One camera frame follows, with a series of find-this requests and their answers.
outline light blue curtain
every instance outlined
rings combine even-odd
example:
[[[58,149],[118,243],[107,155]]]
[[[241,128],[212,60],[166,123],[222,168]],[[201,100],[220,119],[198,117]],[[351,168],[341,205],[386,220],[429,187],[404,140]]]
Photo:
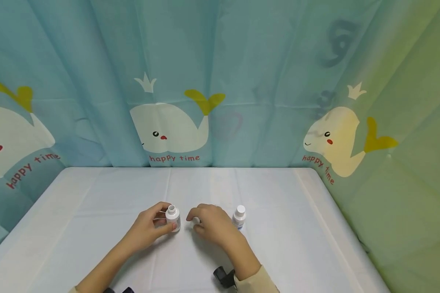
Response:
[[[440,292],[438,118],[440,0],[0,0],[0,242],[67,166],[309,166]]]

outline white plastic bottle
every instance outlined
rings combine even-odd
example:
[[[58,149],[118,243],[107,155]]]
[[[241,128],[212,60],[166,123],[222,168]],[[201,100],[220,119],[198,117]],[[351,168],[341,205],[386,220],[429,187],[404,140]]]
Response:
[[[174,229],[172,233],[179,231],[181,228],[181,215],[174,204],[171,204],[166,210],[166,222],[176,223],[176,229]]]
[[[246,220],[246,208],[242,205],[236,207],[236,210],[233,213],[231,220],[233,222],[233,225],[235,225],[238,230],[243,228],[244,221]]]

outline cartoon whale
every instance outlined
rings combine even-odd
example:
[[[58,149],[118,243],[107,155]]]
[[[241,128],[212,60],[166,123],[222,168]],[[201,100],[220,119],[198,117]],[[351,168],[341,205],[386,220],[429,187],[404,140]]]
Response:
[[[144,104],[130,110],[146,151],[182,153],[195,151],[205,145],[209,137],[208,114],[223,101],[225,94],[212,95],[208,100],[197,90],[186,90],[184,94],[192,98],[204,114],[199,127],[188,114],[171,104]]]
[[[55,140],[43,123],[32,113],[30,87],[20,87],[15,95],[0,83],[0,92],[13,98],[29,111],[33,124],[23,116],[0,107],[0,178],[18,161],[39,149],[49,148]]]
[[[359,118],[349,108],[334,108],[313,123],[303,140],[303,146],[307,151],[325,157],[338,176],[348,177],[357,169],[367,153],[398,145],[398,142],[389,136],[377,138],[376,121],[368,117],[368,134],[364,150],[352,155],[359,123]]]

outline bottle cap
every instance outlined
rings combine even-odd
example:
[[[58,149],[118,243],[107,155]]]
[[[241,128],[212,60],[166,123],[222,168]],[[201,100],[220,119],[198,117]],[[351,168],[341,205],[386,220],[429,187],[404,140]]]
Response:
[[[176,207],[174,204],[170,204],[166,212],[170,215],[174,215],[176,213]]]
[[[236,216],[244,216],[245,212],[246,212],[246,208],[240,204],[238,207],[236,207],[235,215]]]

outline white table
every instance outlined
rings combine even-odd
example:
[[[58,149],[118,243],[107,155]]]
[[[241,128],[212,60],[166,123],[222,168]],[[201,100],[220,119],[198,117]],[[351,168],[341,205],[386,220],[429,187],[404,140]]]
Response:
[[[242,232],[282,293],[389,292],[308,168],[67,168],[0,245],[0,292],[65,293],[158,201],[181,231],[131,259],[116,292],[221,291],[212,272],[228,259],[184,221],[199,203],[246,207]]]

